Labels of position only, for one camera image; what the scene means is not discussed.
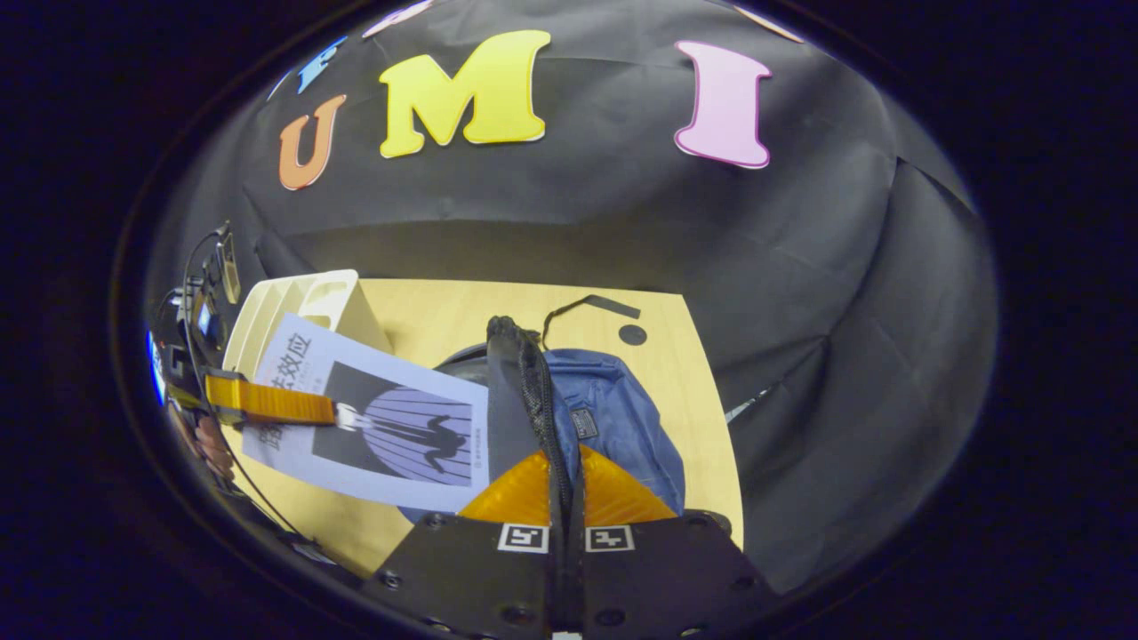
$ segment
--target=blue letter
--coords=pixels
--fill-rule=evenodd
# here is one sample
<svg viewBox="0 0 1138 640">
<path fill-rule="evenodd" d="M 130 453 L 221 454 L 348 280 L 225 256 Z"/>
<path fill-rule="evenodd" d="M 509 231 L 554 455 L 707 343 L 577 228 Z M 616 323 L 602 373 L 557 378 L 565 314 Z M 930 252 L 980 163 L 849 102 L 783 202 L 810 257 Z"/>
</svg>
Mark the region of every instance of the blue letter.
<svg viewBox="0 0 1138 640">
<path fill-rule="evenodd" d="M 336 48 L 339 47 L 340 43 L 347 39 L 348 39 L 347 35 L 340 38 L 335 43 L 332 43 L 331 47 L 321 51 L 320 55 L 313 58 L 311 63 L 304 65 L 304 68 L 300 69 L 300 73 L 297 74 L 300 76 L 300 87 L 296 90 L 298 96 L 300 95 L 302 91 L 304 91 L 304 88 L 307 87 L 310 82 L 316 80 L 316 76 L 324 71 L 324 67 L 328 66 L 328 60 L 331 60 L 332 56 L 336 55 Z"/>
</svg>

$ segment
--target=black fabric backdrop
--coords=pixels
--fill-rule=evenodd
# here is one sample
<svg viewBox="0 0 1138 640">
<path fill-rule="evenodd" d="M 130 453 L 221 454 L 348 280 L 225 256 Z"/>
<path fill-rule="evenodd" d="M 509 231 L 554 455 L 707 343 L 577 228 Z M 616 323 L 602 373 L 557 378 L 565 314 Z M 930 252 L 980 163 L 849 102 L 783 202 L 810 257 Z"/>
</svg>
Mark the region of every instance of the black fabric backdrop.
<svg viewBox="0 0 1138 640">
<path fill-rule="evenodd" d="M 246 290 L 290 274 L 266 260 L 284 252 L 364 278 L 679 293 L 725 410 L 769 392 L 731 433 L 745 551 L 777 591 L 850 566 L 930 497 L 980 410 L 997 297 L 962 179 L 897 102 L 719 3 L 453 0 L 362 40 L 385 13 L 352 30 L 303 93 L 295 73 L 269 100 L 266 84 L 201 149 L 156 239 L 152 294 L 225 219 Z M 379 73 L 429 54 L 453 75 L 481 41 L 521 28 L 552 35 L 533 74 L 541 141 L 456 134 L 444 148 L 428 137 L 418 154 L 380 156 Z M 677 40 L 772 69 L 760 84 L 767 167 L 675 146 L 694 99 Z M 328 167 L 284 189 L 281 130 L 338 93 L 348 98 Z"/>
<path fill-rule="evenodd" d="M 108 292 L 140 285 L 138 272 L 113 269 L 110 247 L 156 158 L 225 83 L 346 5 L 16 2 L 8 14 L 0 42 L 20 99 L 7 105 L 16 115 L 6 222 L 19 269 L 7 297 L 18 306 L 5 320 L 16 325 L 9 353 L 20 371 L 10 409 L 31 412 L 5 432 L 18 452 L 8 635 L 346 633 L 313 608 L 315 592 L 308 605 L 284 593 L 155 479 L 107 375 L 116 328 L 99 320 Z M 874 79 L 896 67 L 890 87 L 967 171 L 999 257 L 1003 339 L 983 425 L 953 482 L 884 564 L 868 563 L 810 610 L 840 606 L 790 634 L 1131 637 L 1135 518 L 1123 498 L 1136 409 L 1124 309 L 1135 272 L 1124 221 L 1136 131 L 1125 106 L 1138 15 L 1122 2 L 797 5 L 762 10 Z M 319 40 L 306 42 L 319 49 L 328 38 Z M 274 83 L 294 64 L 258 77 Z M 918 159 L 924 142 L 906 145 L 900 157 L 948 184 L 931 156 Z M 127 246 L 159 265 L 176 260 L 158 254 L 176 243 Z M 137 374 L 148 388 L 142 361 Z"/>
</svg>

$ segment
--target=letter m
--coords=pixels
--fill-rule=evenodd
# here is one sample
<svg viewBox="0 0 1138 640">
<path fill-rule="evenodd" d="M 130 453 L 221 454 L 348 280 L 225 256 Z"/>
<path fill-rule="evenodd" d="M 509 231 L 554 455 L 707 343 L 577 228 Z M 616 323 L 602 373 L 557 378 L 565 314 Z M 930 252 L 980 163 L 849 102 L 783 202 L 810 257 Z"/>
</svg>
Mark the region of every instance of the letter m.
<svg viewBox="0 0 1138 640">
<path fill-rule="evenodd" d="M 430 56 L 417 56 L 379 76 L 387 84 L 385 158 L 414 154 L 423 134 L 414 130 L 412 112 L 440 146 L 451 143 L 471 99 L 475 115 L 462 130 L 470 142 L 525 142 L 545 134 L 534 115 L 533 71 L 537 50 L 549 44 L 544 31 L 513 31 L 485 40 L 452 79 Z"/>
</svg>

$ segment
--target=orange letter u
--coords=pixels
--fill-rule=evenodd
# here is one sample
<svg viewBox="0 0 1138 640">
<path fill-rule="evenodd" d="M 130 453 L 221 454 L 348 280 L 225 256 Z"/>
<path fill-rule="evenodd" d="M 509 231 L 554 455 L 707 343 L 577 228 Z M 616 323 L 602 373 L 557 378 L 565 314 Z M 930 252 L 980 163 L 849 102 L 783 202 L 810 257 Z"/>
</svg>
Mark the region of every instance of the orange letter u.
<svg viewBox="0 0 1138 640">
<path fill-rule="evenodd" d="M 313 143 L 312 157 L 300 164 L 300 130 L 308 122 L 303 115 L 294 120 L 281 131 L 281 184 L 290 191 L 311 186 L 328 166 L 328 157 L 332 147 L 332 125 L 336 124 L 336 109 L 347 100 L 347 96 L 336 96 L 316 107 L 316 140 Z"/>
</svg>

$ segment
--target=cable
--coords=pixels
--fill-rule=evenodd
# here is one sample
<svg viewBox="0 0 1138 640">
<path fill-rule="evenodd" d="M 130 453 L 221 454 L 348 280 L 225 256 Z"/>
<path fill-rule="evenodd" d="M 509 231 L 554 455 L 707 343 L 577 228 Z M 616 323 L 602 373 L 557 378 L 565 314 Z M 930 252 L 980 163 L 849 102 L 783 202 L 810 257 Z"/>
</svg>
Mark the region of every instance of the cable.
<svg viewBox="0 0 1138 640">
<path fill-rule="evenodd" d="M 158 313 L 160 313 L 163 305 L 166 304 L 166 301 L 170 300 L 175 294 L 178 294 L 178 287 L 174 287 L 173 289 L 170 289 L 168 292 L 166 292 L 166 295 L 162 296 L 162 300 L 158 301 L 158 305 L 155 306 L 155 311 L 158 312 Z"/>
<path fill-rule="evenodd" d="M 190 298 L 189 298 L 190 265 L 193 264 L 193 256 L 198 253 L 198 251 L 201 249 L 201 245 L 206 244 L 206 240 L 213 238 L 214 236 L 221 237 L 222 233 L 224 232 L 222 229 L 225 229 L 228 227 L 229 223 L 226 222 L 221 229 L 215 229 L 211 231 L 208 235 L 206 235 L 206 237 L 201 238 L 201 240 L 198 241 L 197 246 L 193 247 L 193 251 L 190 252 L 189 257 L 185 259 L 185 269 L 182 270 L 182 310 L 183 313 L 185 314 L 185 321 L 182 322 L 182 331 L 185 334 L 185 350 L 190 352 L 190 368 L 193 369 L 193 379 L 197 380 L 198 389 L 200 391 L 203 396 L 206 393 L 206 385 L 205 380 L 201 379 L 201 371 L 198 370 L 198 361 L 197 358 L 193 355 L 193 347 L 195 347 L 193 336 L 190 334 L 190 321 L 191 321 L 190 315 L 192 314 L 192 307 L 190 306 Z M 237 468 L 238 470 L 241 471 L 241 475 L 245 476 L 245 481 L 249 483 L 249 486 L 253 487 L 253 491 L 257 492 L 257 495 L 259 495 L 261 499 L 265 502 L 265 506 L 272 509 L 273 514 L 277 514 L 277 517 L 280 518 L 281 522 L 284 523 L 284 525 L 287 525 L 290 530 L 292 530 L 294 533 L 296 533 L 300 538 L 304 538 L 304 534 L 302 534 L 300 531 L 292 525 L 292 523 L 288 522 L 288 518 L 282 516 L 281 512 L 277 510 L 277 507 L 273 507 L 273 503 L 270 502 L 267 498 L 265 498 L 265 494 L 261 492 L 261 489 L 257 487 L 257 484 L 253 482 L 253 478 L 250 478 L 249 474 L 246 473 L 245 467 L 241 466 L 241 461 L 237 459 L 237 453 L 233 451 L 233 448 L 230 446 L 229 438 L 225 437 L 225 433 L 221 428 L 221 421 L 217 419 L 217 413 L 214 412 L 213 404 L 209 402 L 208 397 L 203 397 L 203 400 L 205 401 L 203 402 L 203 404 L 205 404 L 206 407 L 206 412 L 209 413 L 209 418 L 213 419 L 213 421 L 217 425 L 217 433 L 221 435 L 222 444 L 225 445 L 225 451 L 229 452 L 229 457 L 233 460 L 233 463 L 237 465 Z"/>
<path fill-rule="evenodd" d="M 587 296 L 578 300 L 577 302 L 571 302 L 571 303 L 562 306 L 561 309 L 556 309 L 556 310 L 551 311 L 545 317 L 545 325 L 542 327 L 542 342 L 541 342 L 542 350 L 544 350 L 544 351 L 549 351 L 550 350 L 550 347 L 545 346 L 545 337 L 550 335 L 550 322 L 552 322 L 553 319 L 556 318 L 558 315 L 561 315 L 562 313 L 564 313 L 567 311 L 570 311 L 572 309 L 576 309 L 576 307 L 585 304 L 592 297 L 593 297 L 592 295 L 587 295 Z"/>
</svg>

